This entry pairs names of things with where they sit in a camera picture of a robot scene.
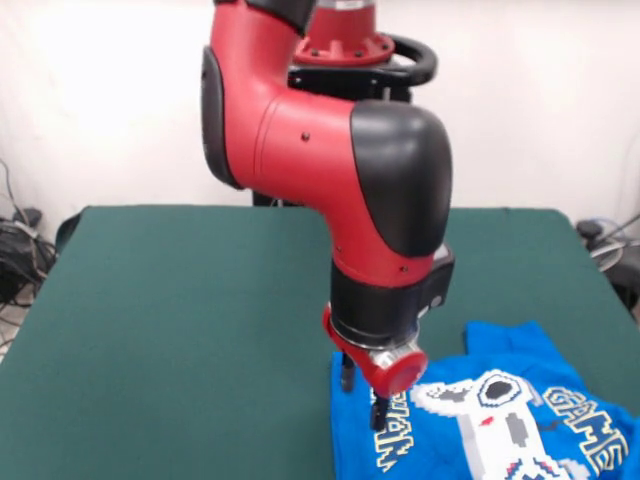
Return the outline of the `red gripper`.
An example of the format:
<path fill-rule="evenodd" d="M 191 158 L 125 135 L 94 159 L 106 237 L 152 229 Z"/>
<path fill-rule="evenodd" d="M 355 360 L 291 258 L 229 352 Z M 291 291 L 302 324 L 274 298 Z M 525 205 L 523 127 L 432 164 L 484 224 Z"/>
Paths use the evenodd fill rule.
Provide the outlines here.
<path fill-rule="evenodd" d="M 330 340 L 341 352 L 342 391 L 349 393 L 353 390 L 357 367 L 372 388 L 370 427 L 373 431 L 383 431 L 389 398 L 410 389 L 426 371 L 428 357 L 418 345 L 419 328 L 406 339 L 371 347 L 348 341 L 338 332 L 333 325 L 330 303 L 324 307 L 322 323 Z"/>

